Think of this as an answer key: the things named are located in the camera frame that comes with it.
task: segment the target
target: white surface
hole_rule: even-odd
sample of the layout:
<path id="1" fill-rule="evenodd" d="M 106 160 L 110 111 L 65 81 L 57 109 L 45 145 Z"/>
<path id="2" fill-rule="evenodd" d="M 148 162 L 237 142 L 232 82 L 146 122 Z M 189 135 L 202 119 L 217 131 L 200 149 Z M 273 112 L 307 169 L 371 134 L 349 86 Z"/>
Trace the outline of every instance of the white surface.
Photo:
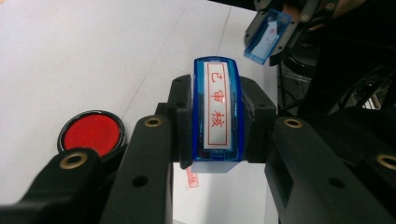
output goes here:
<path id="1" fill-rule="evenodd" d="M 134 124 L 166 102 L 193 59 L 236 60 L 276 102 L 275 68 L 243 56 L 254 12 L 203 0 L 50 1 L 0 4 L 0 203 L 15 203 L 56 155 L 56 139 L 76 114 L 101 109 Z M 199 175 L 187 189 L 175 172 L 174 219 L 183 223 L 263 223 L 263 165 Z"/>

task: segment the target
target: red border on label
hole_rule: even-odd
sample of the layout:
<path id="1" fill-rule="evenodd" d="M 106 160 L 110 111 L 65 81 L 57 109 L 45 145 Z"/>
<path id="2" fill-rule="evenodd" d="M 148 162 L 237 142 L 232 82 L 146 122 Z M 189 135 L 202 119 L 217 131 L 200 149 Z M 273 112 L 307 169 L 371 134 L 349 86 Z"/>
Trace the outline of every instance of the red border on label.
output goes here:
<path id="1" fill-rule="evenodd" d="M 224 97 L 225 97 L 225 120 L 226 120 L 226 126 L 225 126 L 225 143 L 224 144 L 222 144 L 222 143 L 210 143 L 210 119 L 208 119 L 207 120 L 207 134 L 208 134 L 208 136 L 207 136 L 207 144 L 209 145 L 209 146 L 227 146 L 227 143 L 228 143 L 228 110 L 227 110 L 227 108 L 228 108 L 228 106 L 227 106 L 227 101 L 228 101 L 228 99 L 227 99 L 227 85 L 226 85 L 226 82 L 225 82 L 225 76 L 226 76 L 226 74 L 225 74 L 225 69 L 224 69 L 224 63 L 208 63 L 206 66 L 207 66 L 207 90 L 208 90 L 208 95 L 207 95 L 207 97 L 208 97 L 208 99 L 207 99 L 207 107 L 208 107 L 208 109 L 209 109 L 209 113 L 210 113 L 210 85 L 209 85 L 209 82 L 210 82 L 210 71 L 209 71 L 209 65 L 210 64 L 221 64 L 221 66 L 222 66 L 222 69 L 223 69 L 223 75 L 224 75 L 224 91 L 225 91 L 225 95 L 224 95 Z"/>

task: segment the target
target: chinese character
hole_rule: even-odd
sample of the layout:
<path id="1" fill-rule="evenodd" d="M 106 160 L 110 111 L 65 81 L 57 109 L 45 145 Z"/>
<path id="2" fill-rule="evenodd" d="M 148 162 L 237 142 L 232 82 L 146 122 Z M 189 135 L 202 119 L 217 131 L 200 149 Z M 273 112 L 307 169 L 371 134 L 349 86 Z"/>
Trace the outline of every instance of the chinese character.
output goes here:
<path id="1" fill-rule="evenodd" d="M 211 97 L 215 98 L 215 101 L 217 102 L 224 102 L 224 95 L 222 91 L 216 91 L 214 95 L 211 95 Z"/>
<path id="2" fill-rule="evenodd" d="M 220 112 L 215 110 L 215 113 L 212 114 L 212 127 L 214 126 L 220 126 L 222 127 L 222 124 L 224 123 L 224 120 L 222 120 L 222 117 L 224 117 L 224 114 L 221 114 Z"/>
<path id="3" fill-rule="evenodd" d="M 216 82 L 213 76 L 216 75 L 216 77 L 222 79 L 222 74 L 221 73 L 212 73 L 212 82 Z"/>

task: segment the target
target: red ink pad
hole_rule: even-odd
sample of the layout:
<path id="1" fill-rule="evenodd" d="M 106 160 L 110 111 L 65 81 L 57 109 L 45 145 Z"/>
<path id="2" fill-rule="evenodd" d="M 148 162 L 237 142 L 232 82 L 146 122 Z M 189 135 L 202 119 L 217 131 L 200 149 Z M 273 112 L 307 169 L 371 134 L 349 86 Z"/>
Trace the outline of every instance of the red ink pad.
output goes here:
<path id="1" fill-rule="evenodd" d="M 119 148 L 124 142 L 124 127 L 114 114 L 93 110 L 70 119 L 58 138 L 58 150 L 63 152 L 76 147 L 95 150 L 101 158 Z"/>

